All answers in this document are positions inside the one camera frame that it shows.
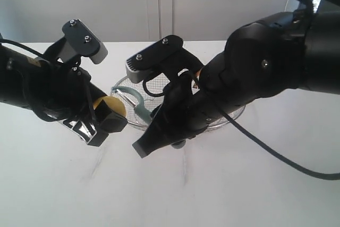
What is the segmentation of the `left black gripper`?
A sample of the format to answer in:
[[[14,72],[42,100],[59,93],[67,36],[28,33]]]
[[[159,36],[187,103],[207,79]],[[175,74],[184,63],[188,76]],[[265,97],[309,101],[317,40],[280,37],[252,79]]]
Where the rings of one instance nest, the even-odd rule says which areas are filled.
[[[121,132],[126,127],[126,117],[112,111],[104,102],[94,109],[93,102],[107,94],[91,82],[91,75],[85,69],[65,68],[60,64],[44,82],[41,91],[34,95],[35,112],[44,120],[58,121],[88,146],[99,147],[109,133]],[[81,121],[91,118],[93,110],[95,125]]]

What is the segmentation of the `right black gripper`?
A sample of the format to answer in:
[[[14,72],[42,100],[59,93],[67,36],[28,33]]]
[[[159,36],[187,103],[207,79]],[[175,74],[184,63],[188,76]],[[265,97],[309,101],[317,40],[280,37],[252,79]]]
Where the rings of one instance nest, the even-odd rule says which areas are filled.
[[[185,71],[172,77],[152,123],[132,147],[145,158],[158,149],[201,134],[211,121],[220,118],[211,99],[218,97],[222,88],[218,72],[202,71],[197,77],[194,72]]]

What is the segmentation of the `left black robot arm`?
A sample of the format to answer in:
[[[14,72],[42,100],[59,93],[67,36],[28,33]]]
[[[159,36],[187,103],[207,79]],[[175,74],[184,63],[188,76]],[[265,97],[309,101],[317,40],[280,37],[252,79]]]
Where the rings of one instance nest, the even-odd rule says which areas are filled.
[[[111,100],[77,62],[32,58],[1,45],[1,103],[59,123],[87,145],[99,147],[128,123],[123,103]]]

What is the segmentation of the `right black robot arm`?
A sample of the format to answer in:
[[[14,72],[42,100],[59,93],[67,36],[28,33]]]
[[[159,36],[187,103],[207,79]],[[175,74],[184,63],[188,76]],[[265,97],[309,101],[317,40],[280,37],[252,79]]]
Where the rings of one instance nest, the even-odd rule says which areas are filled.
[[[277,13],[235,30],[207,64],[170,35],[127,60],[129,78],[169,82],[133,144],[140,157],[207,130],[224,113],[286,89],[339,93],[339,13]]]

